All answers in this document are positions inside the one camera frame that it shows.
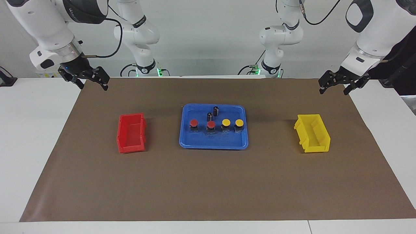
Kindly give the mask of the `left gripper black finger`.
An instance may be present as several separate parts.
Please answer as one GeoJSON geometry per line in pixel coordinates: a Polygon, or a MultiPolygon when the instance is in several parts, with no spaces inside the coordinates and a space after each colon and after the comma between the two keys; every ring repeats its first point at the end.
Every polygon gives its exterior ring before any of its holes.
{"type": "Polygon", "coordinates": [[[339,74],[332,71],[326,71],[321,78],[318,79],[318,84],[320,86],[319,93],[322,95],[324,92],[332,86],[338,85],[339,74]]]}
{"type": "Polygon", "coordinates": [[[370,76],[363,76],[357,81],[352,81],[345,89],[344,89],[344,95],[349,95],[351,91],[357,88],[363,88],[368,81],[370,80],[370,76]]]}

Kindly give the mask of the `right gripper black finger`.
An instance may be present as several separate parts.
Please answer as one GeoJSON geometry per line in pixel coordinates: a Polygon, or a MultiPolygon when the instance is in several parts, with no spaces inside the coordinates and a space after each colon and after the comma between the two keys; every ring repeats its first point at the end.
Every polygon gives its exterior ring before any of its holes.
{"type": "Polygon", "coordinates": [[[99,84],[104,91],[108,90],[108,82],[110,76],[106,73],[103,67],[91,68],[88,70],[88,80],[99,84]]]}
{"type": "Polygon", "coordinates": [[[62,73],[61,76],[66,82],[75,84],[79,89],[84,88],[84,83],[77,76],[71,75],[69,73],[62,73]]]}

